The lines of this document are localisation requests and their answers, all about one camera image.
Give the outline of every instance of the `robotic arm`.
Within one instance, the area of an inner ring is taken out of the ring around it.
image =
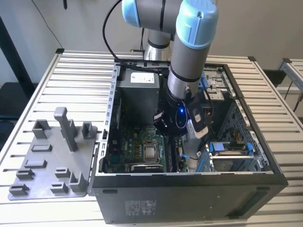
[[[133,26],[175,33],[167,105],[154,116],[154,124],[163,134],[188,131],[192,138],[201,138],[208,131],[196,94],[215,36],[217,6],[211,0],[123,0],[122,13]]]

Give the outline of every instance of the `gray wall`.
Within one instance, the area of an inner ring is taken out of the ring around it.
[[[51,29],[68,50],[107,51],[102,23],[113,0],[35,0]],[[211,54],[254,55],[266,69],[283,57],[303,58],[303,0],[218,0],[220,19]],[[33,81],[38,82],[59,47],[30,0],[0,0],[0,15]],[[107,29],[114,51],[140,46],[141,31],[123,21],[121,6]],[[0,52],[0,84],[15,81]]]

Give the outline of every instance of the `metal frame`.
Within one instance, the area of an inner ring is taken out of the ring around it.
[[[10,38],[5,24],[0,17],[0,48],[6,57],[11,69],[13,70],[25,96],[30,99],[35,91],[35,87],[25,69],[23,62],[15,48],[13,41]]]
[[[142,58],[141,53],[124,53],[118,56]],[[95,118],[93,113],[103,117],[106,105],[101,98],[102,94],[105,94],[102,88],[104,82],[107,83],[107,78],[111,77],[113,62],[109,53],[100,52],[65,51],[54,56],[8,142],[0,152],[0,223],[26,227],[106,226],[95,197],[9,201],[7,195],[8,185],[15,179],[15,169],[20,167],[23,155],[29,147],[28,142],[32,140],[33,135],[28,132],[31,130],[31,121],[47,116],[47,112],[52,111],[58,102],[64,102],[70,111],[75,112],[73,115],[79,121],[90,121],[90,118]],[[302,126],[297,123],[289,111],[289,106],[277,94],[277,90],[266,79],[263,71],[247,57],[209,55],[207,62],[228,64],[289,186],[247,221],[153,223],[152,225],[155,227],[204,225],[301,227],[303,225]],[[90,103],[79,103],[84,99],[89,100]],[[287,118],[278,118],[280,115],[285,115]],[[93,124],[102,128],[104,123],[93,122]]]
[[[283,59],[280,70],[283,70],[299,90],[303,92],[303,60]]]

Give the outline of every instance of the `motherboard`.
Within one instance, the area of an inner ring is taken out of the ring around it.
[[[163,136],[152,127],[124,127],[121,151],[110,154],[108,172],[166,172]]]

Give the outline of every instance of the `circuit board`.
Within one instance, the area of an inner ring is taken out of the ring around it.
[[[155,128],[124,127],[121,152],[110,155],[108,172],[130,173],[135,165],[163,166],[166,172],[164,138]]]

